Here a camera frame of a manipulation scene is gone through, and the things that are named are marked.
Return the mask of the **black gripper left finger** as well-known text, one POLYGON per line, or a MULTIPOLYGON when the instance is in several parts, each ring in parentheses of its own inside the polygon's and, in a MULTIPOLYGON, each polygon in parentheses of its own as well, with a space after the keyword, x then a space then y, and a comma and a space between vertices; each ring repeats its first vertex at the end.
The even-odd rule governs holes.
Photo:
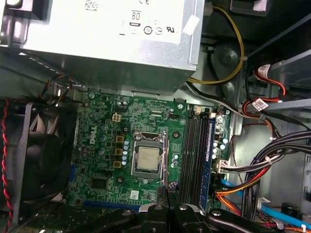
POLYGON ((82 226, 84 233, 167 233, 169 231, 168 189, 157 189, 157 202, 142 205, 138 212, 116 209, 82 226))

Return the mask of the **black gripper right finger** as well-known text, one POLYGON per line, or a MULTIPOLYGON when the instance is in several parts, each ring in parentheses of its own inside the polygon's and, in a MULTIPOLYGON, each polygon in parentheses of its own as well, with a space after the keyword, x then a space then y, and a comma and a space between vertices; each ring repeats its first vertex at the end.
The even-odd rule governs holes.
POLYGON ((181 203, 176 191, 169 192, 172 233, 273 233, 275 230, 223 209, 206 215, 195 205, 181 203))

